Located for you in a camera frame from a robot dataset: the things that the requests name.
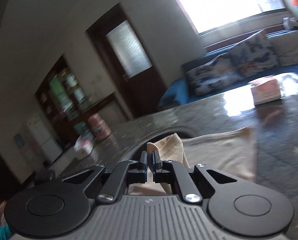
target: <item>pink tissue box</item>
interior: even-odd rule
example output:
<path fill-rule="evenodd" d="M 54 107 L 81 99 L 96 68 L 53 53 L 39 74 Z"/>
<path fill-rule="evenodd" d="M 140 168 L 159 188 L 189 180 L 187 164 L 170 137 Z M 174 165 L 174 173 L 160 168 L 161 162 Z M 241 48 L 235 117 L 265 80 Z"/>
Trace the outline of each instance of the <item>pink tissue box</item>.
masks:
<path fill-rule="evenodd" d="M 273 76 L 255 79 L 250 81 L 249 84 L 251 85 L 254 105 L 263 104 L 281 98 L 279 81 L 277 81 Z"/>

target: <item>glossy table surface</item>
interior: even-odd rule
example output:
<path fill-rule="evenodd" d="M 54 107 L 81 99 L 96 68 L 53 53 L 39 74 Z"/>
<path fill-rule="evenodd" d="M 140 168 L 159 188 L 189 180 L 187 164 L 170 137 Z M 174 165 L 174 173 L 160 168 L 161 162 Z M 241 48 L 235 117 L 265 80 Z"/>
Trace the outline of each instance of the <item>glossy table surface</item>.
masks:
<path fill-rule="evenodd" d="M 112 168 L 129 158 L 139 144 L 163 131 L 182 129 L 199 136 L 252 125 L 258 144 L 256 182 L 290 198 L 295 217 L 287 236 L 298 239 L 298 75 L 275 77 L 280 82 L 280 100 L 255 107 L 250 86 L 244 86 L 113 126 L 108 139 L 98 143 L 84 160 L 73 161 L 64 173 L 95 163 Z"/>

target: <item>refrigerator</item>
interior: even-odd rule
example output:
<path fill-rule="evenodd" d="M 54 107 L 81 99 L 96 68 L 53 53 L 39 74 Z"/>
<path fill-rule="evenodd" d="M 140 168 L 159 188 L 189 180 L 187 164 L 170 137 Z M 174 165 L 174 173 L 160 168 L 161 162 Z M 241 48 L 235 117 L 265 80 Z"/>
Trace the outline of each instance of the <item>refrigerator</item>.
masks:
<path fill-rule="evenodd" d="M 53 163 L 61 155 L 62 149 L 50 131 L 39 119 L 38 115 L 28 120 L 26 126 L 46 159 Z"/>

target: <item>silver screw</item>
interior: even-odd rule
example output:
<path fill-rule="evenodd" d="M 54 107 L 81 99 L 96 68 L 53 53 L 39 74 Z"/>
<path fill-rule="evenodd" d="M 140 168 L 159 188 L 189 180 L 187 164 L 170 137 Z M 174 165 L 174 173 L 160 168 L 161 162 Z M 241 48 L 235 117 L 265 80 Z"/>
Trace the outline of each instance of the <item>silver screw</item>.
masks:
<path fill-rule="evenodd" d="M 113 196 L 107 193 L 98 195 L 98 200 L 102 202 L 110 202 L 113 200 Z"/>
<path fill-rule="evenodd" d="M 184 199 L 188 202 L 192 202 L 192 203 L 195 203 L 195 202 L 199 202 L 201 200 L 201 197 L 197 194 L 187 194 L 185 195 Z"/>

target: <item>gray ribbed panel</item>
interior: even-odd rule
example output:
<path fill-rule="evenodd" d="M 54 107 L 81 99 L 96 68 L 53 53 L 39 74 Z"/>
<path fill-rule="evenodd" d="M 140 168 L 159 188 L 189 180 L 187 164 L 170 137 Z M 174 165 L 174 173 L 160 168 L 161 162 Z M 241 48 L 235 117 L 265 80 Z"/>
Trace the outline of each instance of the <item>gray ribbed panel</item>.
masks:
<path fill-rule="evenodd" d="M 15 235 L 12 240 L 26 239 Z M 99 206 L 91 219 L 57 240 L 233 240 L 215 226 L 199 206 L 171 196 L 124 195 L 112 205 Z M 279 235 L 271 240 L 286 240 Z"/>

